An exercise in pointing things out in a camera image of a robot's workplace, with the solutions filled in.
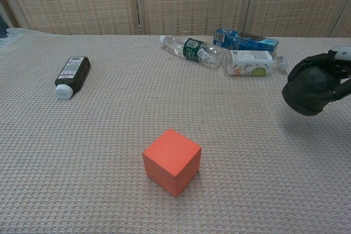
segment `blue box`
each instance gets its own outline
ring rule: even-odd
[[[232,50],[267,50],[274,52],[279,41],[235,30],[219,28],[214,32],[213,44]]]

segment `cardboard box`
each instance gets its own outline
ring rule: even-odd
[[[199,171],[201,146],[176,131],[165,131],[143,152],[146,174],[177,197]]]
[[[279,41],[235,30],[219,28],[214,32],[213,44],[231,50],[267,50],[274,52]]]

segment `woven panel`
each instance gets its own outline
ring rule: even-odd
[[[13,26],[19,27],[17,19],[10,8],[8,1],[7,0],[0,0],[0,4],[5,9],[5,12],[6,12],[8,18],[10,19],[10,21],[12,22]]]
[[[129,0],[17,0],[29,28],[62,34],[133,34]]]
[[[264,36],[329,36],[342,0],[254,0],[248,31]]]
[[[346,14],[335,32],[335,37],[351,37],[351,3],[347,5],[347,9],[344,12]]]
[[[293,65],[351,38],[279,41]],[[11,43],[0,57],[0,233],[351,233],[351,98],[302,116],[281,96],[286,75],[224,76],[157,36]],[[54,80],[73,55],[92,68],[58,100]],[[202,146],[178,198],[141,155],[168,128]]]
[[[245,0],[143,0],[146,33],[211,35],[219,27],[243,28]]]

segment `dark bottle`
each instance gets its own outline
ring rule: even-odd
[[[57,97],[67,100],[73,93],[79,91],[83,86],[89,70],[90,62],[87,57],[70,57],[55,81],[55,94]]]

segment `green bottle label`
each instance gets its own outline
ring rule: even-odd
[[[198,62],[199,56],[197,55],[197,53],[199,52],[202,43],[203,41],[197,41],[196,39],[188,38],[184,43],[184,57]]]

